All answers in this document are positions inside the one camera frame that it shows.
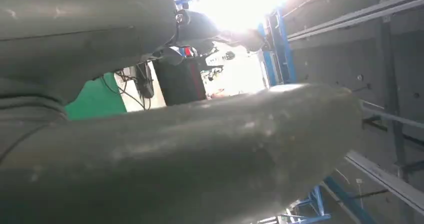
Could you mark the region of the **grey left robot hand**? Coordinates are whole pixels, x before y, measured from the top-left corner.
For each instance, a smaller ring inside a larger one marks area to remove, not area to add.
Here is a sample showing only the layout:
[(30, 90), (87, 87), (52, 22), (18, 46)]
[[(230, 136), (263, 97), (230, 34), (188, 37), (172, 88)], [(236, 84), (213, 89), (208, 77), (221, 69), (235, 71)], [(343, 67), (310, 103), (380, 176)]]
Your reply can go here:
[(222, 33), (174, 0), (0, 1), (3, 224), (250, 224), (361, 137), (357, 97), (325, 84), (70, 121), (86, 82)]

